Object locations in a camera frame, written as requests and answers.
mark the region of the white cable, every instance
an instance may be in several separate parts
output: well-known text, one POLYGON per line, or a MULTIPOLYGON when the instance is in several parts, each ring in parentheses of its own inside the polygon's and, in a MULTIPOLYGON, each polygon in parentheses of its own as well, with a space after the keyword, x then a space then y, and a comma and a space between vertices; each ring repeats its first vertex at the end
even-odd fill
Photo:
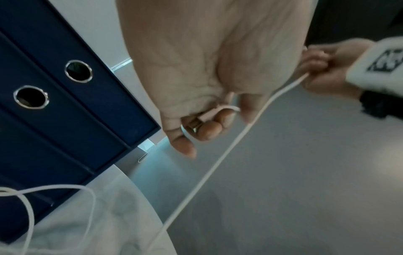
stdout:
POLYGON ((267 103, 264 105, 264 107, 257 114, 255 120, 252 123, 246 125, 246 127, 243 129, 243 131, 234 139, 234 141, 231 143, 231 145, 228 147, 228 149, 224 152, 224 154, 221 155, 221 157, 217 160, 217 162, 210 168, 210 170, 203 176, 203 178, 199 181, 199 183, 193 188, 193 190, 185 197, 185 199, 179 204, 179 206, 175 209, 175 211, 169 216, 169 218, 165 221, 164 225, 162 226, 161 230, 158 232, 158 234, 155 236, 155 238, 150 242, 147 249, 145 250, 145 253, 143 253, 143 254, 147 254, 154 248, 157 241, 168 230, 168 228, 171 226, 172 222, 184 210, 184 208, 189 204, 189 202, 193 199, 193 197, 197 194, 197 192, 199 192, 199 190, 208 181, 208 179, 215 172, 215 170, 220 166, 220 164, 224 161, 224 159, 228 156, 228 154, 230 154, 232 149, 242 140, 242 138, 244 136, 246 136, 246 134, 253 127, 253 125, 260 118, 260 116, 267 109, 267 107, 269 107, 269 105, 271 103, 273 103, 276 99, 281 97, 283 94, 287 93, 288 91, 290 91, 293 88, 295 88, 296 86, 298 86, 308 76, 309 76, 309 74, 304 74, 301 78, 299 78, 295 82, 291 83, 290 85, 280 89, 275 94, 273 94, 273 96, 271 96, 271 98, 267 101, 267 103))
POLYGON ((21 254, 21 255, 25 255, 27 252, 37 252, 37 253, 41 253, 41 254, 52 254, 53 255, 53 254, 63 254, 68 251, 78 249, 84 243, 84 240, 86 239, 86 237, 89 233, 89 230, 91 228, 92 218, 94 216, 94 210, 95 210, 95 203, 97 201, 97 197, 92 189, 87 188, 82 185, 71 185, 71 184, 48 185, 48 186, 41 186, 41 187, 24 189, 24 190, 19 190, 19 191, 10 189, 7 187, 0 187, 0 197, 13 197, 13 196, 17 196, 23 202, 23 204, 26 208, 26 211, 28 212, 29 226, 28 226, 28 231, 27 231, 27 235, 26 235, 26 240, 25 240, 25 243, 24 243, 24 246, 22 249, 11 248, 11 247, 0 247, 0 251, 6 251, 6 252, 13 253, 13 254, 21 254), (35 248, 28 249, 29 244, 32 239, 32 233, 34 231, 35 218, 34 218, 34 211, 32 209, 32 206, 31 206, 30 202, 28 201, 28 199, 26 198, 26 196, 24 196, 24 194, 37 192, 37 191, 43 191, 43 190, 49 190, 49 189, 81 189, 81 190, 88 191, 92 196, 92 207, 91 207, 91 212, 89 214, 87 228, 85 230, 83 238, 81 239, 80 243, 76 247, 63 249, 63 250, 48 250, 48 249, 35 249, 35 248))

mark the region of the hand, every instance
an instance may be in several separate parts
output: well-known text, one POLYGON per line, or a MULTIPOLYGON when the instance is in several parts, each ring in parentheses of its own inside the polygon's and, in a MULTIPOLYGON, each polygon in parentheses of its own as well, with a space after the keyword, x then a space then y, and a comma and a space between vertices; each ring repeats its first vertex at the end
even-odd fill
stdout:
POLYGON ((311 73, 302 84, 310 92, 359 99, 364 91, 348 83, 346 74, 352 64, 374 44, 371 40, 350 39, 330 45, 311 45, 302 53, 295 76, 311 73))
MULTIPOLYGON (((171 145, 194 158, 182 132, 197 114, 240 95, 251 122, 291 76, 311 16, 311 0, 117 0, 123 36, 142 85, 161 113, 171 145)), ((224 110, 194 135, 227 129, 224 110)))

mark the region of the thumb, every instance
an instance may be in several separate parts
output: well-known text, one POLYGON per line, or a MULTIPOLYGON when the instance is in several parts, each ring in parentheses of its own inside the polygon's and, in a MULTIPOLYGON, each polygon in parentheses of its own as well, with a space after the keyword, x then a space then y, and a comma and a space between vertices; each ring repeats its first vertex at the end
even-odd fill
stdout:
POLYGON ((322 50, 327 54, 334 54, 340 48, 340 43, 310 45, 308 49, 322 50))
POLYGON ((238 105, 241 109, 242 119, 246 123, 253 122, 269 98, 269 95, 240 95, 238 105))

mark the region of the floor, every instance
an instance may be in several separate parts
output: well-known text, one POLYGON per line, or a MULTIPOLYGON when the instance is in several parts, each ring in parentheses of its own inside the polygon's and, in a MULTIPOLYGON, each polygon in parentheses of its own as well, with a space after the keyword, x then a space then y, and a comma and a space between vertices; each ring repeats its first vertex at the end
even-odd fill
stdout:
MULTIPOLYGON (((164 221, 241 131, 197 143, 189 160, 162 142, 118 164, 164 221)), ((403 252, 403 123, 358 102, 297 88, 275 102, 169 228, 180 255, 403 252)))

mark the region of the marble tabletop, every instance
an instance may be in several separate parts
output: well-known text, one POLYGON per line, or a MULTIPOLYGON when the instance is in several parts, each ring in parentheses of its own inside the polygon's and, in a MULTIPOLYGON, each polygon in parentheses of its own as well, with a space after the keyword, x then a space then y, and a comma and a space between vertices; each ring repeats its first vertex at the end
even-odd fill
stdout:
MULTIPOLYGON (((87 187, 97 195, 91 230, 80 249, 64 254, 139 255, 162 227, 141 191, 116 166, 111 166, 87 187)), ((59 250, 76 246, 85 232, 90 209, 91 195, 77 192, 35 226, 29 247, 59 250)), ((12 247, 21 247, 24 241, 22 236, 12 247)), ((167 233, 147 255, 163 254, 176 255, 167 233)))

